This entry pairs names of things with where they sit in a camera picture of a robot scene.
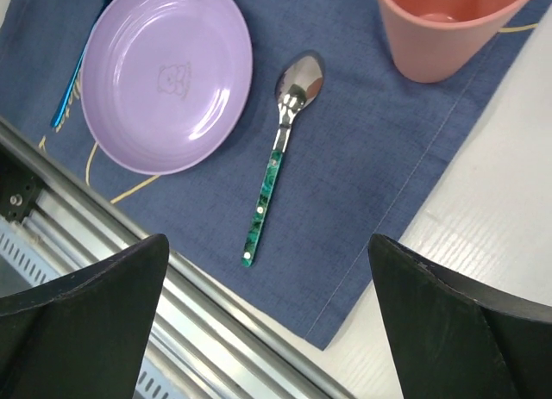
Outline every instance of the pink cup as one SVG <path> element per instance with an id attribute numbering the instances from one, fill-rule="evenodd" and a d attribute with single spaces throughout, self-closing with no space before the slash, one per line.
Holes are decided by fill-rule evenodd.
<path id="1" fill-rule="evenodd" d="M 393 61 L 410 80 L 455 74 L 529 0 L 378 0 Z"/>

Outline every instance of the teddy bear engraving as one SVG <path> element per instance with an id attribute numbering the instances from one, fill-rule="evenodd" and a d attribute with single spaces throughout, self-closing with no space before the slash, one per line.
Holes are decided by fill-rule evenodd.
<path id="1" fill-rule="evenodd" d="M 157 91 L 185 98 L 190 88 L 190 66 L 162 65 L 157 78 Z"/>

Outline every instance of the purple plate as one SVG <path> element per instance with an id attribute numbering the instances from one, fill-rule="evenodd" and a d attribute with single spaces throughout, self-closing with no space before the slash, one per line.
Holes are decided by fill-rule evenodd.
<path id="1" fill-rule="evenodd" d="M 86 48 L 85 119 L 119 165 L 182 171 L 230 134 L 252 70 L 248 27 L 232 0 L 115 0 Z"/>

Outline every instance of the blue placemat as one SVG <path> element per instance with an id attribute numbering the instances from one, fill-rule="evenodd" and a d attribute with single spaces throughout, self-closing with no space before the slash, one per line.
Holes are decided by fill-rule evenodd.
<path id="1" fill-rule="evenodd" d="M 451 79 L 422 85 L 392 65 L 375 0 L 236 1 L 254 46 L 251 96 L 232 135 L 189 171 L 148 179 L 113 164 L 93 148 L 78 88 L 61 130 L 49 129 L 101 0 L 12 0 L 0 30 L 0 115 L 146 230 L 167 234 L 214 278 L 324 348 L 370 281 L 367 239 L 400 237 L 530 31 L 499 34 Z M 511 25 L 537 22 L 550 1 L 531 1 Z M 242 246 L 277 129 L 274 86 L 310 48 L 325 58 L 323 92 L 296 122 L 257 263 L 245 269 Z"/>

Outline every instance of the green marbled handle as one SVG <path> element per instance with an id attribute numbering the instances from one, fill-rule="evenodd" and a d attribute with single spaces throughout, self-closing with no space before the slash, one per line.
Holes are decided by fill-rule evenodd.
<path id="1" fill-rule="evenodd" d="M 276 178 L 278 177 L 278 171 L 280 165 L 282 164 L 283 157 L 284 154 L 279 151 L 272 151 L 270 154 L 267 172 L 265 172 L 265 178 L 263 179 L 262 187 L 260 188 L 259 199 L 257 200 L 255 214 L 253 215 L 253 220 L 251 221 L 248 239 L 245 242 L 243 254 L 241 255 L 241 263 L 246 267 L 250 267 L 254 262 L 262 226 L 264 225 L 265 218 L 267 217 L 268 204 L 270 203 L 270 198 L 273 195 L 274 185 L 276 184 Z"/>

